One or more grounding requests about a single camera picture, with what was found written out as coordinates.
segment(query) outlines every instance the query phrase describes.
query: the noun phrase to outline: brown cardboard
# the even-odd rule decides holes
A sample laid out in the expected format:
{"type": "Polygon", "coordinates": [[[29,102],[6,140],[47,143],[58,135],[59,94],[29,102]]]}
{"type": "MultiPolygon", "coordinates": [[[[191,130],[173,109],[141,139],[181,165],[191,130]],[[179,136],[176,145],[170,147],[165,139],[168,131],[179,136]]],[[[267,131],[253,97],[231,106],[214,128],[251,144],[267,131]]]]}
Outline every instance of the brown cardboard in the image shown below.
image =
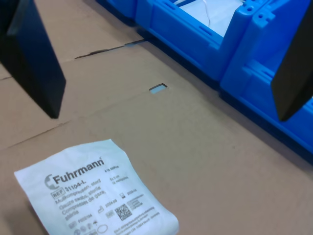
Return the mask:
{"type": "Polygon", "coordinates": [[[6,134],[0,135],[0,149],[180,78],[143,46],[162,53],[143,43],[62,63],[67,86],[58,120],[51,120],[12,78],[1,81],[0,132],[6,134]]]}
{"type": "MultiPolygon", "coordinates": [[[[64,68],[72,79],[62,113],[76,110],[80,115],[73,112],[67,123],[0,151],[0,234],[46,234],[14,171],[64,148],[109,138],[177,216],[181,235],[312,232],[312,168],[149,43],[86,57],[64,68]],[[79,67],[84,70],[76,72],[79,67]],[[146,88],[161,82],[168,88],[151,94],[141,82],[146,88]],[[106,105],[108,99],[115,101],[106,105]]],[[[29,111],[27,103],[23,112],[29,111]]],[[[39,123],[43,118],[32,117],[39,123]]]]}
{"type": "MultiPolygon", "coordinates": [[[[95,0],[35,0],[60,63],[141,40],[95,0]]],[[[0,81],[10,74],[0,65],[0,81]]]]}

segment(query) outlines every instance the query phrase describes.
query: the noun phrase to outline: cardboard surface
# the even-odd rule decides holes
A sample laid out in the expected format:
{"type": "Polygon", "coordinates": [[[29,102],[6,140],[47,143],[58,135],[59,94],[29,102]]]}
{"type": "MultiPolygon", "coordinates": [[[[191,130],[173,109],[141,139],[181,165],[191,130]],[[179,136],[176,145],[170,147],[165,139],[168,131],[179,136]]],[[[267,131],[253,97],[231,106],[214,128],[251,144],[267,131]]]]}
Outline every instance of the cardboard surface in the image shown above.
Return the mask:
{"type": "MultiPolygon", "coordinates": [[[[141,40],[95,0],[35,0],[60,63],[141,40]]],[[[0,65],[0,81],[10,74],[0,65]]]]}
{"type": "Polygon", "coordinates": [[[63,69],[68,86],[55,122],[13,79],[1,82],[7,87],[0,95],[11,90],[15,96],[6,102],[18,97],[19,108],[2,111],[0,142],[23,138],[0,151],[0,234],[46,234],[14,171],[109,138],[176,215],[181,235],[311,234],[312,167],[151,44],[85,57],[63,69]],[[168,88],[151,94],[160,83],[168,88]]]}

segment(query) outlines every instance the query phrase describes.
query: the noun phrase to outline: white cable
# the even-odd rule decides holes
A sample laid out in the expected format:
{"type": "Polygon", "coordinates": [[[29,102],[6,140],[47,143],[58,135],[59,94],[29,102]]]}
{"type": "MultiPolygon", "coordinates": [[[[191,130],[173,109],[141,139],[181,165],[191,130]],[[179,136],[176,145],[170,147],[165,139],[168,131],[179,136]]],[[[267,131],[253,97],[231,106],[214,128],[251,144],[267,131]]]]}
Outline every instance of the white cable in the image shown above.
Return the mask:
{"type": "Polygon", "coordinates": [[[203,2],[204,2],[204,5],[205,5],[207,18],[209,19],[209,25],[208,26],[210,26],[211,21],[210,21],[210,14],[209,14],[209,9],[208,9],[208,6],[207,6],[207,2],[206,2],[206,0],[203,0],[203,2]]]}

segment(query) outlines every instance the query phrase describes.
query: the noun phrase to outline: hole in cardboard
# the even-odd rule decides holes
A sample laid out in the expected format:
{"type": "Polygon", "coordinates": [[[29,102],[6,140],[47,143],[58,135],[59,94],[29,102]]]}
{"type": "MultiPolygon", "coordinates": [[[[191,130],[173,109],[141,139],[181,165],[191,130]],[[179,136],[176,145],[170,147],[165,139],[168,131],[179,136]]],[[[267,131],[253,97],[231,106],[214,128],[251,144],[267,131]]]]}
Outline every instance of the hole in cardboard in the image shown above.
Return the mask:
{"type": "Polygon", "coordinates": [[[149,89],[149,91],[152,93],[152,94],[155,94],[155,93],[158,93],[158,92],[160,92],[160,91],[163,91],[164,89],[166,89],[167,88],[167,86],[164,84],[164,83],[161,83],[161,84],[158,84],[158,85],[156,85],[156,86],[154,86],[154,87],[151,87],[150,89],[149,89]]]}

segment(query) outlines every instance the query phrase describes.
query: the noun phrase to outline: product label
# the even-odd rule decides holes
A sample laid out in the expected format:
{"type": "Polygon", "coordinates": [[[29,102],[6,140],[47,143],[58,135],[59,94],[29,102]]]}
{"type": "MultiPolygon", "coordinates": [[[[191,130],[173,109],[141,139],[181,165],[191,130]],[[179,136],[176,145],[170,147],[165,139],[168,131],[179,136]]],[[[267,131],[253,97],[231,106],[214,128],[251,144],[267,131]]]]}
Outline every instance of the product label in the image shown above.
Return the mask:
{"type": "Polygon", "coordinates": [[[15,172],[50,235],[174,235],[176,217],[111,140],[71,147],[15,172]]]}

